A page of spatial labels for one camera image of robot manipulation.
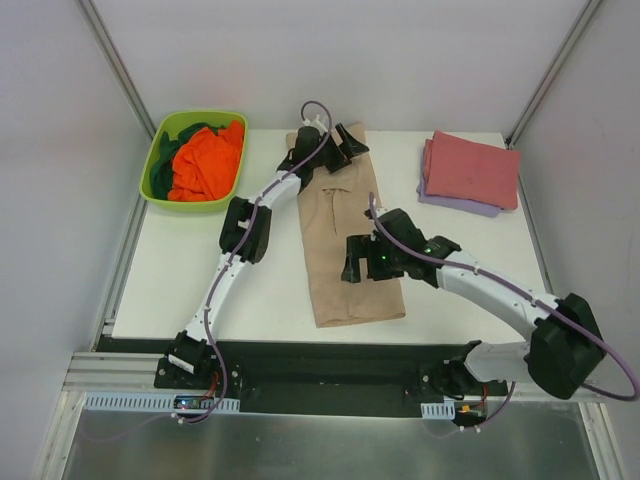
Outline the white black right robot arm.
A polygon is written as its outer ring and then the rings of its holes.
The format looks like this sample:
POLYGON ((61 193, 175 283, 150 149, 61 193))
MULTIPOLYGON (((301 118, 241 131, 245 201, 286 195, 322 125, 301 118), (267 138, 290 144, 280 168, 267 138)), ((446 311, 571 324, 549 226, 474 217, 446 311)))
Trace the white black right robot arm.
POLYGON ((462 398, 492 381, 532 381, 547 394, 568 400, 604 359, 597 344, 601 333, 582 297, 557 298, 506 280, 454 241, 426 238, 401 209, 379 211, 371 221, 371 233, 346 240, 342 281, 408 276, 469 300, 522 338, 506 344, 467 343, 431 373, 431 385, 439 393, 462 398))

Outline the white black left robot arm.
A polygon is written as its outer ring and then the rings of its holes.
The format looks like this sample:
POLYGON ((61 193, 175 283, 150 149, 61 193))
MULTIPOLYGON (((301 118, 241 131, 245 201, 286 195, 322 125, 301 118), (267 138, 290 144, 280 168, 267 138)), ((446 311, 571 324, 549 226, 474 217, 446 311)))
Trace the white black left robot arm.
POLYGON ((306 123, 268 184, 248 198, 232 198, 219 237, 221 256, 213 280, 192 320, 158 362, 156 388, 204 389, 226 378, 227 369, 216 345, 217 319, 243 271, 263 259, 274 208, 308 187, 316 170, 337 173, 369 152, 369 147, 342 124, 335 130, 338 139, 318 123, 306 123))

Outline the folded red t shirt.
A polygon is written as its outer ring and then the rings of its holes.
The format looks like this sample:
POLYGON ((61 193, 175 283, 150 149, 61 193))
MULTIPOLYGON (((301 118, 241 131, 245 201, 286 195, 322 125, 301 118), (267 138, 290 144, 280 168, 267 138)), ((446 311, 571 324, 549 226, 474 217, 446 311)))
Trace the folded red t shirt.
POLYGON ((425 193, 515 210, 520 160, 518 151, 437 131, 426 143, 425 193))

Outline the folded purple t shirt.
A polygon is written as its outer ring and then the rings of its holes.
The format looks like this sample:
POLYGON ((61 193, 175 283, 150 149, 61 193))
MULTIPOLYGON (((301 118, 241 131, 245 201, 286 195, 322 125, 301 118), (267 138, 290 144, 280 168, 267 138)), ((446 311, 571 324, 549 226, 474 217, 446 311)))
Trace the folded purple t shirt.
POLYGON ((467 213, 481 215, 489 218, 497 217, 502 212, 502 209, 500 207, 477 202, 474 200, 456 199, 456 198, 450 198, 450 197, 444 197, 444 196, 429 195, 426 192, 426 187, 427 187, 426 166, 427 166, 427 160, 431 150, 431 143, 432 141, 430 139, 427 139, 425 142, 425 147, 423 149, 423 160, 421 161, 421 167, 420 167, 420 171, 421 171, 420 180, 416 188, 416 192, 418 194, 418 202, 422 204, 452 208, 455 210, 460 210, 467 213))

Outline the orange t shirt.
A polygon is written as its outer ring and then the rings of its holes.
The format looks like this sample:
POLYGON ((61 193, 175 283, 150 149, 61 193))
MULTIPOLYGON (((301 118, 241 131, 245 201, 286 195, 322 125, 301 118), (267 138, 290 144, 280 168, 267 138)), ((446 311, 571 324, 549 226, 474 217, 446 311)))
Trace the orange t shirt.
POLYGON ((180 132, 181 146, 171 162, 173 179, 167 197, 174 202, 219 201, 235 184, 245 127, 233 120, 226 127, 205 122, 180 132))

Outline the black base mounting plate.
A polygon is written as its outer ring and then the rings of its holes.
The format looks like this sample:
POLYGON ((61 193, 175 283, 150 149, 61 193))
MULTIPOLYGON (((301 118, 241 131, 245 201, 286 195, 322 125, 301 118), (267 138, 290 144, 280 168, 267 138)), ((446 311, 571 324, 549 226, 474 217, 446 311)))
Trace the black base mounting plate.
POLYGON ((459 345, 376 345, 103 338, 100 353, 156 354, 157 389, 237 400, 246 413, 416 418, 422 406, 469 401, 479 410, 505 385, 450 375, 459 345))

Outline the green plastic basket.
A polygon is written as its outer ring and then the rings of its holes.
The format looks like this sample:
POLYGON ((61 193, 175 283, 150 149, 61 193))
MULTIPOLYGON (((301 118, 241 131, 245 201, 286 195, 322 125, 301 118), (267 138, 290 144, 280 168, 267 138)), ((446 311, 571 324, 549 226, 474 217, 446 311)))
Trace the green plastic basket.
POLYGON ((239 183, 240 173, 243 163, 243 155, 246 144, 246 137, 248 134, 248 121, 246 118, 236 112, 219 111, 219 110, 190 110, 175 112, 167 116, 159 126, 152 145, 149 149, 145 166, 139 183, 139 190, 141 196, 150 202, 151 204, 171 212, 177 213, 210 213, 219 212, 227 208, 230 200, 232 199, 235 189, 239 183), (243 152, 241 154, 240 166, 237 174, 237 178, 231 193, 219 201, 210 202, 174 202, 169 200, 160 200, 154 197, 150 181, 149 173, 151 167, 156 163, 159 158, 159 141, 163 132, 167 132, 169 136, 174 139, 177 134, 190 125, 198 122, 206 122, 215 127, 226 127, 233 120, 237 120, 245 127, 243 152))

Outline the dark green t shirt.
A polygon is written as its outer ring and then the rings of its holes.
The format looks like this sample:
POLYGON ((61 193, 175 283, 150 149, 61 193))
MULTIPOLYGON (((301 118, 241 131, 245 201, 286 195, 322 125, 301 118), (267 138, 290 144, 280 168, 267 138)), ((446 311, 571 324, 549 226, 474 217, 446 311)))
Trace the dark green t shirt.
POLYGON ((217 135, 220 127, 198 122, 180 131, 174 139, 167 132, 162 133, 159 141, 159 158, 149 173, 150 186, 155 198, 168 200, 169 192, 173 188, 173 159, 179 149, 202 129, 208 129, 217 135))

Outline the right aluminium corner post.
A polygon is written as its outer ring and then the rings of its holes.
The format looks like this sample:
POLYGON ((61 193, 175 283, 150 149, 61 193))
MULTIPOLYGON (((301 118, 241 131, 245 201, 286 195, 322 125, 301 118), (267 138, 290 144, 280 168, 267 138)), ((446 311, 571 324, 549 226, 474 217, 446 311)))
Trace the right aluminium corner post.
POLYGON ((528 125, 543 105, 556 80, 571 59, 572 54, 582 42, 605 4, 605 0, 588 0, 584 2, 576 19, 573 21, 550 64, 534 89, 533 94, 526 103, 524 110, 518 117, 513 128, 506 135, 505 145, 508 149, 513 149, 523 136, 528 125))

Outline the aluminium corner post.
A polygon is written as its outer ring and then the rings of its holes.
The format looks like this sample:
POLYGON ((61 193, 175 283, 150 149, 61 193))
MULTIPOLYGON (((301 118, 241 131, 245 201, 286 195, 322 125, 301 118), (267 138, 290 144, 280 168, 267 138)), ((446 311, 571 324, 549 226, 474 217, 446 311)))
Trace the aluminium corner post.
POLYGON ((146 135, 152 139, 155 123, 144 104, 135 82, 109 32, 107 24, 92 0, 76 0, 76 7, 90 29, 94 40, 107 61, 120 89, 146 135))
POLYGON ((543 105, 556 80, 571 59, 572 54, 582 42, 605 4, 605 0, 588 0, 584 2, 576 19, 573 21, 550 64, 534 89, 533 94, 526 103, 524 110, 518 117, 513 128, 506 135, 505 145, 508 149, 513 149, 523 136, 528 125, 543 105))

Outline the aluminium front frame rail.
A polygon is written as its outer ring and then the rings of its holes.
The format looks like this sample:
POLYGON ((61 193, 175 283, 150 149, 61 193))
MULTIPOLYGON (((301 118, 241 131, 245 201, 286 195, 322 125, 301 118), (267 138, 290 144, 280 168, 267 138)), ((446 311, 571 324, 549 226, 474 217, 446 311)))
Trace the aluminium front frame rail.
MULTIPOLYGON (((63 391, 144 392, 156 390, 153 386, 156 367, 161 354, 75 352, 67 369, 63 391)), ((586 389, 561 401, 543 392, 532 383, 518 383, 513 399, 532 402, 603 403, 606 399, 586 389)))

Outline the left aluminium corner post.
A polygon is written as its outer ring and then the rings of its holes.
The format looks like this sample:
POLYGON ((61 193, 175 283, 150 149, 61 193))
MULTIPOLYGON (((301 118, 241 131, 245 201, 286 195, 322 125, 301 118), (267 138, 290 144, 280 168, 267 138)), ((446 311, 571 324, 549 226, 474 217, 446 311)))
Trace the left aluminium corner post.
POLYGON ((144 104, 135 82, 109 32, 107 24, 92 0, 76 0, 76 7, 90 29, 94 40, 107 61, 120 89, 146 135, 152 139, 155 123, 144 104))

